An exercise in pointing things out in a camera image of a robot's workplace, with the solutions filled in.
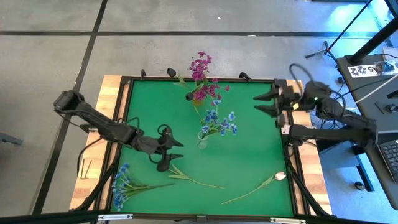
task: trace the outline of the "wheel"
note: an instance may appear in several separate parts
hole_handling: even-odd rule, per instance
[[[363,185],[362,182],[355,182],[354,186],[355,186],[358,190],[365,190],[365,185]]]

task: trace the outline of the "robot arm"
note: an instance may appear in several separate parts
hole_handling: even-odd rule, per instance
[[[107,141],[117,142],[137,151],[146,152],[149,156],[160,154],[162,159],[159,162],[154,162],[150,159],[152,162],[157,163],[159,172],[167,171],[172,159],[183,157],[183,155],[179,154],[167,154],[167,151],[173,146],[182,147],[183,144],[173,138],[172,130],[166,124],[158,128],[160,138],[155,139],[144,136],[143,130],[126,123],[116,123],[96,111],[85,102],[82,94],[73,90],[63,91],[53,105],[55,112],[58,114],[78,116],[84,119],[90,126],[96,127],[100,136]]]

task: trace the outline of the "black floor line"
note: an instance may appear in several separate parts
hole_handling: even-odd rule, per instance
[[[108,0],[103,0],[101,3],[101,7],[99,8],[97,20],[94,24],[94,28],[93,28],[91,37],[88,41],[86,52],[83,56],[83,61],[81,62],[80,71],[76,78],[76,83],[75,83],[75,86],[73,87],[73,90],[79,91],[81,88],[81,84],[83,83],[83,78],[85,76],[87,65],[90,60],[91,52],[93,51],[93,47],[94,47],[94,43],[95,43],[95,39],[96,39],[95,33],[97,33],[100,28],[101,21],[104,16],[104,12],[105,12],[107,3],[108,3]],[[65,138],[67,136],[69,123],[68,123],[68,121],[66,121],[66,119],[64,119],[62,121],[61,127],[57,133],[57,137],[54,140],[49,166],[47,167],[47,170],[45,171],[44,179],[43,179],[42,185],[40,187],[39,194],[37,195],[37,200],[33,207],[33,211],[32,211],[33,215],[42,213],[45,199],[49,192],[49,188],[51,185],[52,178],[54,176],[55,168],[57,167],[57,163],[58,163],[58,160],[59,160],[59,157],[61,154],[63,142],[65,141]]]
[[[92,32],[90,31],[0,31],[0,36],[11,35],[11,36],[89,36]]]
[[[349,32],[343,37],[373,37],[377,32]],[[100,31],[98,36],[257,36],[257,37],[337,37],[339,32],[234,32],[234,31]]]
[[[339,32],[251,32],[251,31],[0,31],[0,36],[258,36],[258,37],[337,37]],[[377,32],[348,32],[343,37],[373,37]]]

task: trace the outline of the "clear vase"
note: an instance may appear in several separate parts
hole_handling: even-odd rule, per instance
[[[207,147],[207,140],[208,140],[208,138],[209,138],[209,136],[208,135],[206,135],[205,137],[202,137],[202,131],[199,131],[199,133],[198,133],[198,139],[199,139],[199,141],[198,141],[198,148],[199,149],[206,149],[206,147]]]

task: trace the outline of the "glass vase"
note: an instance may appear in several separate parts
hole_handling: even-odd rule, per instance
[[[204,100],[195,100],[195,99],[193,99],[192,103],[193,103],[194,106],[198,107],[198,106],[201,106],[203,104],[203,101]]]
[[[205,137],[202,137],[202,131],[199,131],[199,133],[198,133],[198,139],[199,139],[199,141],[198,141],[198,148],[199,149],[206,149],[206,147],[207,147],[207,140],[208,140],[208,138],[209,138],[209,136],[205,136]]]

